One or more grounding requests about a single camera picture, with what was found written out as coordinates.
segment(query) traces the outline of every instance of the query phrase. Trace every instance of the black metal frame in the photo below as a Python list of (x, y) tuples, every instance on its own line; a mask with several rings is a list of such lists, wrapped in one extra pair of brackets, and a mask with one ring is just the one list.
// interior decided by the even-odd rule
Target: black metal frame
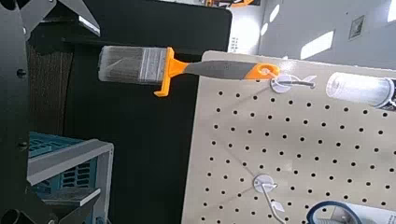
[[(42, 5), (48, 1), (31, 1), (26, 6), (35, 3)], [(84, 11), (85, 5), (82, 7), (81, 3), (77, 4), (78, 10)], [(42, 21), (53, 8), (47, 7), (45, 12), (39, 8), (37, 14), (42, 17), (35, 18)], [(0, 223), (56, 224), (58, 217), (52, 207), (37, 197), (26, 180), (30, 130), (26, 39), (36, 27), (34, 21), (26, 18), (34, 12), (26, 10), (20, 10), (13, 0), (0, 1)], [(81, 209), (73, 210), (60, 222), (82, 223), (83, 213), (88, 215), (91, 209), (84, 207), (83, 213)]]

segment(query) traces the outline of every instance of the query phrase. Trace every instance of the teal plastic crate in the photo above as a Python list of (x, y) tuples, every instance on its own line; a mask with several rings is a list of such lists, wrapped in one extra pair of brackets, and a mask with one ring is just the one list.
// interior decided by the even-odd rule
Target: teal plastic crate
[[(83, 142), (79, 139), (33, 132), (29, 134), (29, 137), (29, 159)], [(34, 185), (33, 189), (39, 197), (42, 197), (55, 190), (67, 187), (95, 188), (96, 164), (97, 159), (86, 161)], [(92, 214), (87, 217), (85, 223), (92, 223)]]

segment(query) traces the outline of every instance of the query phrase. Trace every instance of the pegboard hook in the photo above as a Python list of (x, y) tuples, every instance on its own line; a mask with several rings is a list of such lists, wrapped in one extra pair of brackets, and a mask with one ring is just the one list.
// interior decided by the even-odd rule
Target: pegboard hook
[(280, 75), (271, 80), (271, 87), (277, 93), (284, 93), (291, 89), (292, 86), (307, 86), (311, 89), (316, 87), (315, 82), (312, 82), (317, 76), (308, 76), (303, 80), (293, 75)]

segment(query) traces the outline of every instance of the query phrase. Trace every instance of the hanging hole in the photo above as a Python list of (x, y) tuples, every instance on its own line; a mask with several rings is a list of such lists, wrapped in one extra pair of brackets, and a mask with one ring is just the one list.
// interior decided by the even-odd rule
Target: hanging hole
[(0, 4), (10, 11), (14, 10), (16, 7), (15, 0), (0, 0)]
[(1, 223), (3, 224), (18, 223), (20, 216), (21, 216), (20, 211), (16, 209), (9, 209), (4, 213), (3, 217), (1, 218)]

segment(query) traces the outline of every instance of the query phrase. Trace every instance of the wire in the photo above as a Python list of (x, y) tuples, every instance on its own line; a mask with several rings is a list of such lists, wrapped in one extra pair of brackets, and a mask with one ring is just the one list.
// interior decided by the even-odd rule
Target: wire
[(277, 213), (276, 213), (274, 207), (272, 206), (270, 196), (268, 196), (268, 193), (267, 193), (267, 191), (265, 190), (264, 185), (265, 185), (265, 184), (262, 184), (262, 191), (264, 192), (265, 199), (266, 199), (267, 202), (268, 202), (268, 206), (270, 206), (270, 209), (271, 209), (271, 212), (272, 212), (273, 216), (275, 217), (275, 219), (276, 219), (279, 223), (281, 223), (281, 224), (286, 224), (286, 221), (283, 220), (282, 218), (280, 218), (280, 217), (277, 215)]

